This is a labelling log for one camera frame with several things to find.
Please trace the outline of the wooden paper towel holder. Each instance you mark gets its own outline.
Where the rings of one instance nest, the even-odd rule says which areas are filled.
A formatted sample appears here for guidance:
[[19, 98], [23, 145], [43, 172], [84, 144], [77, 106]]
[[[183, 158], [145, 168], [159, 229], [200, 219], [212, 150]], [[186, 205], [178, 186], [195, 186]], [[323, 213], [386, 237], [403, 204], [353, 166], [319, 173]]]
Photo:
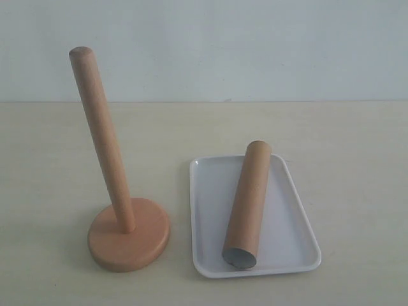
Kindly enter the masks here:
[[170, 237], [166, 211], [146, 198], [133, 198], [96, 56], [75, 47], [69, 59], [111, 204], [93, 220], [87, 234], [92, 258], [113, 272], [139, 270], [164, 251]]

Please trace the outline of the white rectangular plastic tray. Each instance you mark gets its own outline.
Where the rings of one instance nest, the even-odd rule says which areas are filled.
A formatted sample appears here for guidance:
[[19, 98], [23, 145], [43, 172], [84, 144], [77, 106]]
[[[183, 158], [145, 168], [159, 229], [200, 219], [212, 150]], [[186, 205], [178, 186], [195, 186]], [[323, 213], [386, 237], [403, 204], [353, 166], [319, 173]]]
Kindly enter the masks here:
[[321, 250], [283, 158], [270, 159], [256, 265], [238, 270], [222, 258], [242, 155], [200, 157], [189, 167], [192, 255], [195, 269], [210, 279], [308, 272]]

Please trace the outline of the brown cardboard tube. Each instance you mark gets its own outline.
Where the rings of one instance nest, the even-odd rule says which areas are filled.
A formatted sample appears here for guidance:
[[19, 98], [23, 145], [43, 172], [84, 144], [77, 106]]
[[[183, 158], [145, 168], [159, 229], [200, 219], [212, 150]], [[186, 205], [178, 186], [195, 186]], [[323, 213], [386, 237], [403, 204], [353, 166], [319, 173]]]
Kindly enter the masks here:
[[245, 151], [222, 248], [225, 262], [240, 270], [257, 263], [271, 155], [271, 146], [261, 140]]

